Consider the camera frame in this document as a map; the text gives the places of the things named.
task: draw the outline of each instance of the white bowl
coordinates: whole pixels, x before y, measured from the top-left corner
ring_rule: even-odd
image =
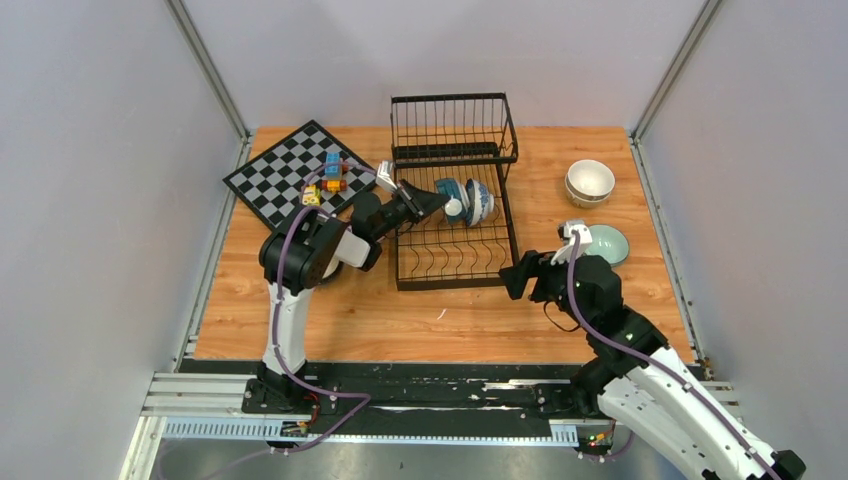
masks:
[[[606,200],[615,188],[615,175],[597,160],[578,160],[568,169],[565,189],[578,207],[592,208]]]

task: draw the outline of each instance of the wooden tabletop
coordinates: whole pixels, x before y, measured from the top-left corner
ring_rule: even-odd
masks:
[[[260,128],[251,158],[294,130]],[[377,165],[390,158],[382,127],[328,128],[360,157]],[[507,181],[519,252],[556,250],[556,226],[583,218],[606,223],[630,242],[616,268],[625,303],[651,320],[686,362],[692,352],[660,253],[636,166],[621,128],[519,128],[520,156]],[[583,210],[569,204],[563,178],[583,158],[609,166],[616,187],[609,202]],[[268,335],[269,299],[258,252],[268,228],[237,201],[201,326],[195,358],[259,359]],[[512,301],[500,287],[399,292],[391,249],[370,272],[347,268],[316,290],[309,313],[310,360],[357,362],[584,363],[594,358],[585,333],[566,334],[542,306]],[[555,308],[565,328],[573,323]]]

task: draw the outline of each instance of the light green bowl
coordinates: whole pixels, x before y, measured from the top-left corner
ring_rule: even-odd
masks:
[[[600,255],[613,267],[624,263],[630,254],[630,244],[623,233],[609,225],[592,225],[589,232],[592,245],[586,249],[586,255]]]

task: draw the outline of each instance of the dish rack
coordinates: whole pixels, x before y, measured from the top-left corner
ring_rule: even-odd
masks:
[[[394,240],[398,290],[502,285],[498,271],[518,261],[506,180],[518,141],[504,93],[393,97],[395,177],[436,191],[453,177],[485,184],[495,198],[477,225],[449,224],[439,210]]]

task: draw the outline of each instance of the checkered board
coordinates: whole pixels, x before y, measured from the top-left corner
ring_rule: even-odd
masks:
[[[300,201],[304,177],[324,164],[327,152],[338,152],[342,161],[368,166],[318,122],[310,120],[228,175],[224,183],[273,230],[294,210]],[[319,174],[312,182],[322,178],[323,175]],[[359,192],[371,190],[376,184],[373,174],[353,168],[345,173],[344,179],[347,181],[347,190],[338,193],[321,192],[321,208],[329,213],[341,212]]]

